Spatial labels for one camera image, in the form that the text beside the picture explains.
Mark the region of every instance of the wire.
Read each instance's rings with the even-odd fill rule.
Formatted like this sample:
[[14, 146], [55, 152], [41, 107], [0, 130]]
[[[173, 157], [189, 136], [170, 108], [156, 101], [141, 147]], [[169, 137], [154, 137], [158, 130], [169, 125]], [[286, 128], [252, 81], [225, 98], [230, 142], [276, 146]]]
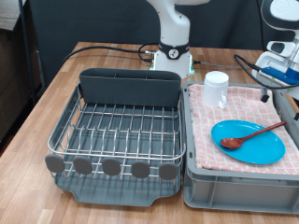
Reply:
[[152, 63], [152, 59], [144, 59], [144, 58], [142, 58], [142, 56], [141, 56], [141, 50], [144, 48], [144, 47], [146, 47], [147, 45], [158, 45], [159, 43], [150, 43], [150, 44], [145, 44], [145, 45], [142, 45], [139, 49], [138, 49], [138, 56], [139, 56], [139, 58], [142, 60], [142, 61], [144, 61], [144, 62], [146, 62], [146, 63]]
[[118, 49], [118, 48], [106, 47], [106, 46], [90, 46], [90, 47], [78, 49], [78, 50], [71, 52], [64, 58], [63, 64], [65, 63], [65, 61], [67, 59], [69, 59], [74, 54], [77, 54], [77, 53], [82, 52], [83, 50], [87, 50], [87, 49], [112, 49], [112, 50], [122, 51], [122, 52], [126, 52], [126, 53], [138, 53], [138, 54], [146, 52], [144, 50]]
[[258, 11], [259, 11], [260, 28], [261, 28], [261, 39], [262, 39], [262, 48], [263, 48], [263, 51], [265, 51], [264, 41], [263, 41], [263, 19], [262, 19], [262, 12], [261, 12], [261, 9], [260, 9], [259, 0], [255, 0], [255, 1], [256, 1], [256, 5], [257, 5], [257, 7], [258, 7]]
[[253, 64], [253, 63], [249, 63], [247, 62], [244, 58], [242, 58], [241, 56], [235, 54], [234, 56], [235, 58], [235, 61], [241, 66], [241, 68], [243, 68], [243, 70], [254, 80], [256, 81], [257, 83], [259, 83], [261, 86], [264, 86], [266, 87], [267, 89], [269, 90], [285, 90], [285, 89], [290, 89], [290, 88], [295, 88], [295, 87], [299, 87], [299, 84], [296, 84], [296, 85], [291, 85], [291, 86], [286, 86], [286, 87], [271, 87], [271, 86], [267, 86], [265, 84], [263, 84], [261, 81], [259, 81], [258, 79], [256, 79], [253, 74], [243, 65], [242, 62], [239, 61], [239, 59], [241, 61], [243, 61], [245, 64], [247, 64], [250, 68], [260, 72], [262, 70], [261, 67]]
[[223, 67], [223, 68], [240, 68], [240, 66], [227, 66], [227, 65], [215, 64], [215, 63], [204, 63], [200, 61], [193, 61], [193, 64], [199, 64], [199, 63], [210, 65], [210, 66]]

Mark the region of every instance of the white cup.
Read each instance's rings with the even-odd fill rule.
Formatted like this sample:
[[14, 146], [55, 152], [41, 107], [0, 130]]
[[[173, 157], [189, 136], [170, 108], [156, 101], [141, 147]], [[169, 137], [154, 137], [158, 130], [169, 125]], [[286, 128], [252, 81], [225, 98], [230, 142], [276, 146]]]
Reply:
[[223, 72], [210, 72], [206, 74], [204, 85], [204, 104], [211, 107], [227, 106], [227, 90], [229, 77]]

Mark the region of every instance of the blue plate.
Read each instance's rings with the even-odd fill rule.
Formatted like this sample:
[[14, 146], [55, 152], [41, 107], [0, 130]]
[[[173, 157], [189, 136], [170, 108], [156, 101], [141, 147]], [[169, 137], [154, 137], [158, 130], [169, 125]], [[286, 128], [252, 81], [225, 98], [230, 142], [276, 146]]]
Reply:
[[211, 134], [219, 149], [227, 155], [239, 161], [265, 165], [279, 161], [286, 153], [283, 142], [271, 131], [250, 138], [238, 149], [227, 149], [221, 145], [223, 138], [242, 138], [263, 128], [263, 126], [244, 120], [225, 120], [216, 124]]

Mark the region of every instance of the pink cloth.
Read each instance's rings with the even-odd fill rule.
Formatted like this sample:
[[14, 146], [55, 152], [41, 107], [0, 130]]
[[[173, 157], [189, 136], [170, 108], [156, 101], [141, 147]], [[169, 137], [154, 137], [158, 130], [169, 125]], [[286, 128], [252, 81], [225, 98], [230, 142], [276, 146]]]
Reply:
[[220, 109], [204, 105], [202, 102], [204, 86], [191, 85], [189, 91], [193, 141], [198, 169], [299, 175], [298, 148], [284, 127], [277, 128], [273, 132], [283, 141], [286, 154], [280, 161], [268, 165], [254, 165], [237, 161], [218, 149], [211, 138], [213, 126], [227, 119], [247, 120], [265, 127], [280, 122], [273, 105], [272, 92], [269, 92], [270, 99], [264, 104], [260, 101], [260, 89], [229, 87], [228, 106], [225, 109]]

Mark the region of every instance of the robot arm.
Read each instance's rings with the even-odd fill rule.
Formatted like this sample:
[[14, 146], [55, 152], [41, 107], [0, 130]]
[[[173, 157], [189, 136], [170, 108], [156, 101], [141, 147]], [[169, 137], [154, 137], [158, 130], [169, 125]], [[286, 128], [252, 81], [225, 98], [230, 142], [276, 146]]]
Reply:
[[176, 5], [201, 5], [209, 0], [148, 0], [156, 9], [161, 37], [159, 51], [154, 56], [151, 69], [172, 71], [182, 78], [194, 73], [192, 55], [189, 53], [189, 19], [176, 11]]
[[[268, 86], [289, 87], [299, 84], [299, 1], [264, 0], [262, 15], [272, 28], [293, 31], [295, 36], [292, 42], [271, 41], [267, 45], [269, 51], [263, 53], [256, 63], [262, 71], [253, 71], [252, 74]], [[287, 92], [299, 99], [299, 87]]]

